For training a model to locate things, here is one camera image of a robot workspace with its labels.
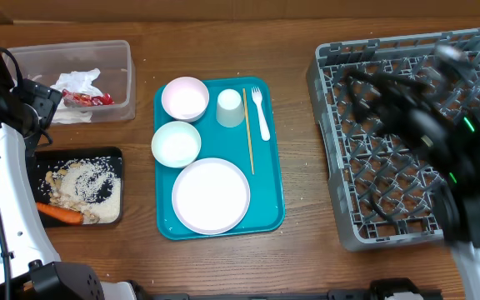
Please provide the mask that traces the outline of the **orange carrot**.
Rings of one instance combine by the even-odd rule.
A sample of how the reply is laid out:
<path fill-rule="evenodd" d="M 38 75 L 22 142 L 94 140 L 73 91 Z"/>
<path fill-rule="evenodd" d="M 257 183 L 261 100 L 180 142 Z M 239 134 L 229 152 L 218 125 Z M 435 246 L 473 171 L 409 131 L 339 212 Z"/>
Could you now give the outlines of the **orange carrot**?
<path fill-rule="evenodd" d="M 63 207 L 56 207 L 53 205 L 37 202 L 37 210 L 41 213 L 48 215 L 70 225 L 82 225 L 84 222 L 84 216 L 80 212 L 69 210 Z"/>

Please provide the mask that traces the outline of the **pink bowl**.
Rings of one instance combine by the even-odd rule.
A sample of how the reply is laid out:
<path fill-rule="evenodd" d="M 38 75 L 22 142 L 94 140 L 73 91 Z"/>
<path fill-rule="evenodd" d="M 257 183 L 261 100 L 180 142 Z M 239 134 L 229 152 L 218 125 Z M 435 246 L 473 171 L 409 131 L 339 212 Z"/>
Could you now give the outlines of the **pink bowl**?
<path fill-rule="evenodd" d="M 210 99 L 207 86 L 195 77 L 178 77 L 162 90 L 161 103 L 172 118 L 195 122 L 205 113 Z"/>

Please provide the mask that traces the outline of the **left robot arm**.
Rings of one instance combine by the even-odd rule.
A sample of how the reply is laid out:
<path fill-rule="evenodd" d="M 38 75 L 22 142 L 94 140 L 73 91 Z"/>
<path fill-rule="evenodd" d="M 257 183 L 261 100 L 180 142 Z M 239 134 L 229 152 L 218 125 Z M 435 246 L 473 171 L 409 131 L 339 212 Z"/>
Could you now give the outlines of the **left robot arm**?
<path fill-rule="evenodd" d="M 103 282 L 87 265 L 63 262 L 38 214 L 28 161 L 63 95 L 12 75 L 0 47 L 0 299 L 135 299 L 130 282 Z"/>

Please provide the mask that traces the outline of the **white plastic cup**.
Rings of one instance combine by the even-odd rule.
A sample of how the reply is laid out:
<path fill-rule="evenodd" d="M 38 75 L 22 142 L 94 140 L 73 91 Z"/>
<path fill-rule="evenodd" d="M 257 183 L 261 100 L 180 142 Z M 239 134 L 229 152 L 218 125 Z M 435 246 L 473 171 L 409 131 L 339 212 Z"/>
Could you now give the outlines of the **white plastic cup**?
<path fill-rule="evenodd" d="M 216 118 L 225 128 L 234 128 L 244 119 L 243 99 L 234 89 L 222 90 L 217 96 Z"/>

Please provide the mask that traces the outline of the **red snack wrapper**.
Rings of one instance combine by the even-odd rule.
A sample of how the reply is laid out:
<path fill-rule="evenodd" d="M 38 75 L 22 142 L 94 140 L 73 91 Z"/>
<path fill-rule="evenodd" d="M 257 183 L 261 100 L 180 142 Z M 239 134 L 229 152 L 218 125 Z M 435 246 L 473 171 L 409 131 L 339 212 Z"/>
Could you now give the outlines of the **red snack wrapper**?
<path fill-rule="evenodd" d="M 75 108 L 108 106 L 114 104 L 112 97 L 108 93 L 100 96 L 91 96 L 85 93 L 69 92 L 67 89 L 62 91 L 62 100 L 66 107 Z"/>

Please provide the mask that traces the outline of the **white napkin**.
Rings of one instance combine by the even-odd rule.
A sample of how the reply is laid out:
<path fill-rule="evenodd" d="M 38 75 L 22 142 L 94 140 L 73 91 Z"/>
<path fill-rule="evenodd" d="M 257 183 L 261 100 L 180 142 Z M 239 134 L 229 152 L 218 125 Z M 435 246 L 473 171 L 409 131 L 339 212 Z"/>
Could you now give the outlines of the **white napkin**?
<path fill-rule="evenodd" d="M 102 96 L 103 93 L 93 86 L 101 71 L 94 68 L 87 72 L 72 71 L 70 73 L 61 73 L 52 89 L 62 92 L 64 89 L 71 93 L 84 93 L 92 97 Z M 74 112 L 68 110 L 66 104 L 61 101 L 58 104 L 57 111 L 54 114 L 53 123 L 57 124 L 74 124 L 74 123 L 90 123 L 92 114 L 90 112 Z"/>

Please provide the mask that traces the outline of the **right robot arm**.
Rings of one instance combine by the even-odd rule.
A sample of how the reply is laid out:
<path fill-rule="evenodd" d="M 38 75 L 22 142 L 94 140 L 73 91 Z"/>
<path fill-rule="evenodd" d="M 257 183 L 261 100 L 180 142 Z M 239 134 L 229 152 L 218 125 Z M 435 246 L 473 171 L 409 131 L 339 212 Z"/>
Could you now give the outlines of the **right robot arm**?
<path fill-rule="evenodd" d="M 427 96 L 427 85 L 405 77 L 352 70 L 345 76 L 358 123 L 377 117 L 377 134 L 394 134 L 445 179 L 433 213 L 460 272 L 466 297 L 480 299 L 480 120 L 454 122 Z"/>

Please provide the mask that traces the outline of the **white round plate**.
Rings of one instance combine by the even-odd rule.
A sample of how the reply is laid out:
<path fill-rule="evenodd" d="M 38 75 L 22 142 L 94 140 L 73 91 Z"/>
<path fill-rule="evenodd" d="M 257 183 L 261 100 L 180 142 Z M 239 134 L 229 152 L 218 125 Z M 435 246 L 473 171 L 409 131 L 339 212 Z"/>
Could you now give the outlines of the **white round plate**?
<path fill-rule="evenodd" d="M 189 230 L 218 235 L 247 214 L 251 191 L 244 173 L 221 158 L 204 158 L 185 167 L 172 187 L 172 208 Z"/>

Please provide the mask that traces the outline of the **white bowl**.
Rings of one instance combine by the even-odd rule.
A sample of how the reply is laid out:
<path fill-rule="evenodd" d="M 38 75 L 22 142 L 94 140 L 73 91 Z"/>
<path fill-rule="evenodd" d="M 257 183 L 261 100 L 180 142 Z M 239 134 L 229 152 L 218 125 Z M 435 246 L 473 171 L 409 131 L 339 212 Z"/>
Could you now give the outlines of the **white bowl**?
<path fill-rule="evenodd" d="M 172 121 L 162 125 L 153 135 L 154 158 L 169 168 L 185 168 L 196 160 L 202 147 L 198 130 L 187 122 Z"/>

